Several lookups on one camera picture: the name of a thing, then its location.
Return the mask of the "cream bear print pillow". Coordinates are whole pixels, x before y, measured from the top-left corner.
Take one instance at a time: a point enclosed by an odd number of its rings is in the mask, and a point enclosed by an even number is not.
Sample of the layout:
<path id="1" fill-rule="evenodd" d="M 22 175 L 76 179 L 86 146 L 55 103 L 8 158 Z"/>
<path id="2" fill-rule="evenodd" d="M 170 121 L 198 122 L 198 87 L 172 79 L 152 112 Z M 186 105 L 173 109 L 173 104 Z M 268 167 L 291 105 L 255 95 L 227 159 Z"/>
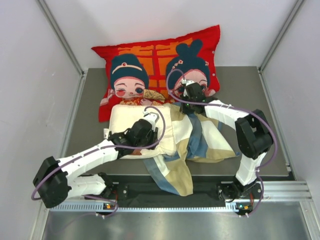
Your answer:
<path id="1" fill-rule="evenodd" d="M 160 137 L 164 133 L 163 138 L 156 146 L 155 149 L 142 149 L 140 152 L 135 151 L 130 155 L 126 155 L 123 159 L 147 159 L 157 155 L 169 155 L 172 156 L 177 151 L 176 143 L 174 140 L 173 124 L 171 121 L 171 109 L 170 104 L 157 105 L 156 108 L 162 113 L 164 120 L 159 118 L 156 123 L 158 128 L 158 136 Z M 133 124 L 139 119 L 143 118 L 145 107 L 143 105 L 115 105 L 112 108 L 109 131 L 112 133 L 123 132 L 126 129 L 133 126 Z"/>

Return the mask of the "blue beige checked pillowcase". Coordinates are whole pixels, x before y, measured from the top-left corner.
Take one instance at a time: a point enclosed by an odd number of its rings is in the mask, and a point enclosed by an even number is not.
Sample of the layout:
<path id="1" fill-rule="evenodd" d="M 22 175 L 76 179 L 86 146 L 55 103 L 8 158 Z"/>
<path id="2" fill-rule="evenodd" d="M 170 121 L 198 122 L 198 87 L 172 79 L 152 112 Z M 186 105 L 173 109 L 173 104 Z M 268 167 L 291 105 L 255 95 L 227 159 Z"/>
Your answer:
<path id="1" fill-rule="evenodd" d="M 178 196 L 194 192 L 187 161 L 219 163 L 237 154 L 218 129 L 219 122 L 199 114 L 183 114 L 175 104 L 158 109 L 164 120 L 157 123 L 164 136 L 151 153 L 146 153 L 144 165 L 157 186 Z"/>

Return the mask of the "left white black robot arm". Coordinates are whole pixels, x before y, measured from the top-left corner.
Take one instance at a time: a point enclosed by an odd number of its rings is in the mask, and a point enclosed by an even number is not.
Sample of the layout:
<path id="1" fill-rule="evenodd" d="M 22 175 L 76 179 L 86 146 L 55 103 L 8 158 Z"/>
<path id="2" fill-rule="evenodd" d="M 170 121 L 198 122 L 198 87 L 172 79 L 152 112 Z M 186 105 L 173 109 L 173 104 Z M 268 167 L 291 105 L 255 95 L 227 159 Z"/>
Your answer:
<path id="1" fill-rule="evenodd" d="M 45 207 L 58 206 L 68 198 L 100 195 L 109 198 L 114 191 L 105 176 L 84 176 L 87 171 L 115 161 L 134 151 L 154 149 L 158 139 L 156 114 L 147 114 L 123 132 L 113 133 L 101 143 L 60 159 L 50 156 L 40 166 L 33 179 L 36 193 Z"/>

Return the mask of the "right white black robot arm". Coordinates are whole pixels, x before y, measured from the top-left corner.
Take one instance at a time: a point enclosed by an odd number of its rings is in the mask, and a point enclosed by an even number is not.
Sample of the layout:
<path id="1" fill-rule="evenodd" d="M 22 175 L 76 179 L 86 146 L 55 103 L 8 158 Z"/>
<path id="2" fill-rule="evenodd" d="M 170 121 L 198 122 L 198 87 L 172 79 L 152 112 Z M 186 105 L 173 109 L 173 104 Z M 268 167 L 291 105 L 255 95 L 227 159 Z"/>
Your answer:
<path id="1" fill-rule="evenodd" d="M 200 114 L 217 120 L 235 130 L 241 152 L 239 168 L 230 187 L 220 190 L 222 199 L 245 198 L 256 184 L 261 163 L 275 142 L 274 135 L 264 113 L 253 112 L 227 105 L 214 97 L 206 97 L 200 84 L 183 80 L 184 92 L 180 95 L 180 111 L 184 114 Z"/>

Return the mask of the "red cartoon couple pillow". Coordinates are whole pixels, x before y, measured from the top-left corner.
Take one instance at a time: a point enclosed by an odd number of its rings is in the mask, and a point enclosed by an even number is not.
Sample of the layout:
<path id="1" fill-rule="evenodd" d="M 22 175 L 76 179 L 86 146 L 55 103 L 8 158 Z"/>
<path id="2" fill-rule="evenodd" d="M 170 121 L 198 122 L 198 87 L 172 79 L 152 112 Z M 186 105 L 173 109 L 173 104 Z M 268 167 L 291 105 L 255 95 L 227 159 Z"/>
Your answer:
<path id="1" fill-rule="evenodd" d="M 207 97 L 220 90 L 214 56 L 221 36 L 219 25 L 177 38 L 94 46 L 105 60 L 107 89 L 98 111 L 99 122 L 110 120 L 115 105 L 156 106 L 179 97 L 182 77 L 199 83 Z"/>

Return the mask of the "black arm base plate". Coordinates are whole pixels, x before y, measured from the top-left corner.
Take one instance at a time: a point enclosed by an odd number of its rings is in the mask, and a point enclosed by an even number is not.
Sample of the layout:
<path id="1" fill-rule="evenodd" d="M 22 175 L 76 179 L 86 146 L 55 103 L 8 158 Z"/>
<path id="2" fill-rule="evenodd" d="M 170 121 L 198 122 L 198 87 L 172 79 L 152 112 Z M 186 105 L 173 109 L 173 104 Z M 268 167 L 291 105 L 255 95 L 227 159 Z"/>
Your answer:
<path id="1" fill-rule="evenodd" d="M 222 207 L 224 200 L 237 200 L 232 193 L 232 176 L 193 176 L 193 194 L 189 196 L 160 189 L 149 175 L 109 175 L 108 180 L 113 185 L 102 196 L 116 200 L 122 208 Z"/>

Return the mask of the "right aluminium frame post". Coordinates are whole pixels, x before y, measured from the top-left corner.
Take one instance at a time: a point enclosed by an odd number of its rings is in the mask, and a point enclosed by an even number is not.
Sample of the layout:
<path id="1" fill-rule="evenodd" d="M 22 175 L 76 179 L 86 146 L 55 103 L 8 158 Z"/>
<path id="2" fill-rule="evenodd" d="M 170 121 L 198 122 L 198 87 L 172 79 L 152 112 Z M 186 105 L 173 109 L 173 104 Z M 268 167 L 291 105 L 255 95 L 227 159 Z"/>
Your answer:
<path id="1" fill-rule="evenodd" d="M 269 64 L 271 58 L 273 57 L 273 55 L 276 52 L 278 46 L 282 42 L 282 40 L 285 37 L 287 31 L 289 30 L 290 26 L 292 25 L 292 23 L 294 22 L 295 18 L 299 14 L 299 12 L 300 12 L 300 10 L 303 7 L 305 2 L 306 2 L 305 0 L 296 0 L 294 2 L 293 7 L 289 11 L 289 14 L 286 17 L 286 19 L 283 22 L 283 24 L 281 25 L 281 28 L 280 28 L 278 34 L 276 35 L 274 41 L 272 42 L 272 44 L 271 44 L 266 56 L 263 58 L 263 61 L 262 61 L 261 65 L 258 67 L 258 71 L 260 73 L 262 73 L 264 71 L 264 69 L 267 67 L 267 65 Z"/>

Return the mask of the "aluminium frame post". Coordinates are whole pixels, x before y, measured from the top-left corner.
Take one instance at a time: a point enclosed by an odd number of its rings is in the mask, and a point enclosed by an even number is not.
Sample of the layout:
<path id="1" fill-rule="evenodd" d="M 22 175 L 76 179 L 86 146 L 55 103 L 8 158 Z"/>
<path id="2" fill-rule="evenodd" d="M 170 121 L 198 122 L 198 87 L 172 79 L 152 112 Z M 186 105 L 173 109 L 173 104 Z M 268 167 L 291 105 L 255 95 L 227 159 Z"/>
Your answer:
<path id="1" fill-rule="evenodd" d="M 272 42 L 272 44 L 271 44 L 266 56 L 263 58 L 263 61 L 262 61 L 261 65 L 258 67 L 258 71 L 260 73 L 262 73 L 264 71 L 264 69 L 267 67 L 267 65 L 269 64 L 271 58 L 273 57 L 273 55 L 276 52 L 278 46 L 282 42 L 282 40 L 285 37 L 287 31 L 289 30 L 290 26 L 292 25 L 292 23 L 294 22 L 295 18 L 299 14 L 299 12 L 300 12 L 300 10 L 303 7 L 305 2 L 306 2 L 305 0 L 296 0 L 294 2 L 293 7 L 289 11 L 289 14 L 286 17 L 286 19 L 283 22 L 283 24 L 281 25 L 281 28 L 280 28 L 278 34 L 276 35 L 274 41 Z"/>
<path id="2" fill-rule="evenodd" d="M 45 0 L 35 0 L 37 5 L 39 6 L 40 10 L 42 11 L 44 17 L 48 21 L 50 27 L 52 28 L 54 34 L 56 35 L 58 41 L 60 42 L 63 50 L 67 54 L 69 60 L 71 61 L 72 65 L 74 66 L 75 70 L 83 76 L 85 74 L 85 71 L 81 67 L 79 61 L 77 60 L 74 52 L 72 51 L 65 35 L 63 34 L 56 18 L 54 17 L 49 5 Z"/>

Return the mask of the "left aluminium frame post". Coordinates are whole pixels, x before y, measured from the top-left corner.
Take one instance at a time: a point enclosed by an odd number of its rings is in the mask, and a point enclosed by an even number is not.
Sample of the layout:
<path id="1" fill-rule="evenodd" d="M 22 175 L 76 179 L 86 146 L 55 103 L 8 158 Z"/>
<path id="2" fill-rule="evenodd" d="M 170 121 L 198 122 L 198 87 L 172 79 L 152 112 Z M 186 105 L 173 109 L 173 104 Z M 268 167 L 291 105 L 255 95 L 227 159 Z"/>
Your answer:
<path id="1" fill-rule="evenodd" d="M 63 50 L 67 54 L 69 60 L 71 61 L 72 65 L 74 66 L 75 70 L 83 76 L 85 74 L 85 71 L 81 67 L 79 61 L 77 60 L 74 52 L 72 51 L 65 35 L 63 34 L 56 18 L 54 17 L 49 5 L 45 0 L 35 0 L 37 5 L 39 6 L 40 10 L 42 11 L 44 17 L 48 21 L 50 27 L 52 28 L 54 34 L 56 35 L 58 41 L 60 42 Z"/>

